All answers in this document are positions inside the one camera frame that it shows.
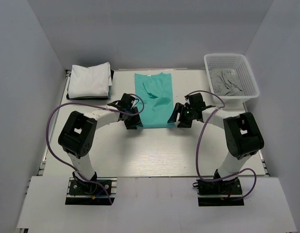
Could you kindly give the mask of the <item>teal t-shirt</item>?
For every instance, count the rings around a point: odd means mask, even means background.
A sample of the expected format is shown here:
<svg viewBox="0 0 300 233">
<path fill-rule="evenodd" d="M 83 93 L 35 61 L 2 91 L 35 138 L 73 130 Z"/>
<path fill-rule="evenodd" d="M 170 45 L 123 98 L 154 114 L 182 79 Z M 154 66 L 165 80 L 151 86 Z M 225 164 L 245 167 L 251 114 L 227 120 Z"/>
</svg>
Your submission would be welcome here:
<svg viewBox="0 0 300 233">
<path fill-rule="evenodd" d="M 137 108 L 144 110 L 140 118 L 145 129 L 173 128 L 174 123 L 167 121 L 174 109 L 172 76 L 170 73 L 155 75 L 134 75 L 135 94 L 144 102 L 137 104 Z"/>
</svg>

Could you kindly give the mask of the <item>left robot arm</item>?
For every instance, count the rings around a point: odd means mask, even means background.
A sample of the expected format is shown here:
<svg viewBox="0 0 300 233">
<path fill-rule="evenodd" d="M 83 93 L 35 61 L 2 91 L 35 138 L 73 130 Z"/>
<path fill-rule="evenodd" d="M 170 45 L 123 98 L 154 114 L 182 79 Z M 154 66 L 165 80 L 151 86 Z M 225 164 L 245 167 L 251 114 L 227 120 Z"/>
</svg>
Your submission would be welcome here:
<svg viewBox="0 0 300 233">
<path fill-rule="evenodd" d="M 89 113 L 73 111 L 58 138 L 58 144 L 72 161 L 74 179 L 81 181 L 81 189 L 88 194 L 97 189 L 97 174 L 89 157 L 96 130 L 119 121 L 124 122 L 127 130 L 143 127 L 140 113 L 145 106 L 137 95 L 124 93 L 120 100 L 96 108 Z"/>
</svg>

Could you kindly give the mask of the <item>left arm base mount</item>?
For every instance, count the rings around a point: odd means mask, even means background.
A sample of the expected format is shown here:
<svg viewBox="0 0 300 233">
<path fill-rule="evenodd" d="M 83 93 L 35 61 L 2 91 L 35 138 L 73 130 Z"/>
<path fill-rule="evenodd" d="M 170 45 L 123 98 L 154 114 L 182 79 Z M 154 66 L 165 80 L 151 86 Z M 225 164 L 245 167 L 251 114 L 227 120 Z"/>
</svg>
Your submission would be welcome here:
<svg viewBox="0 0 300 233">
<path fill-rule="evenodd" d="M 116 198 L 117 178 L 97 179 L 102 184 L 112 202 Z M 65 205 L 110 206 L 105 191 L 97 184 L 85 184 L 69 178 Z"/>
</svg>

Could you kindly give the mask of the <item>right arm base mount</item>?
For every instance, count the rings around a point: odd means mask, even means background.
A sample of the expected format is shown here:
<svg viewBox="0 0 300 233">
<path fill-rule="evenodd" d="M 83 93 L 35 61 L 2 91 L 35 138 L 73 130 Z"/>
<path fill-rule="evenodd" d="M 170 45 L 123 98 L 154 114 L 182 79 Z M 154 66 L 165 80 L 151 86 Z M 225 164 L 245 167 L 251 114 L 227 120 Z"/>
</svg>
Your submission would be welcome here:
<svg viewBox="0 0 300 233">
<path fill-rule="evenodd" d="M 196 180 L 192 186 L 197 189 L 199 207 L 244 206 L 238 178 L 214 183 Z"/>
</svg>

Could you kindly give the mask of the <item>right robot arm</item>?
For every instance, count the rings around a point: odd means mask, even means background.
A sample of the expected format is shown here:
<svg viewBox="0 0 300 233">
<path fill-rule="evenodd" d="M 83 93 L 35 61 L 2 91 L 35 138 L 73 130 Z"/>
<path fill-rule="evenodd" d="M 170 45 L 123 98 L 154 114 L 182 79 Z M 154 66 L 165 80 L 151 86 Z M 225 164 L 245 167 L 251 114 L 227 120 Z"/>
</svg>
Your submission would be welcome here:
<svg viewBox="0 0 300 233">
<path fill-rule="evenodd" d="M 185 97 L 186 103 L 176 103 L 168 123 L 178 122 L 178 128 L 191 128 L 194 120 L 202 122 L 203 127 L 198 138 L 195 165 L 198 177 L 202 182 L 214 183 L 214 189 L 224 194 L 230 190 L 230 180 L 246 171 L 242 169 L 246 161 L 265 145 L 254 115 L 250 112 L 228 116 L 224 111 L 225 102 L 210 91 L 197 90 Z M 199 150 L 207 125 L 214 125 L 224 130 L 228 154 L 217 169 L 217 178 L 204 179 L 199 171 Z"/>
</svg>

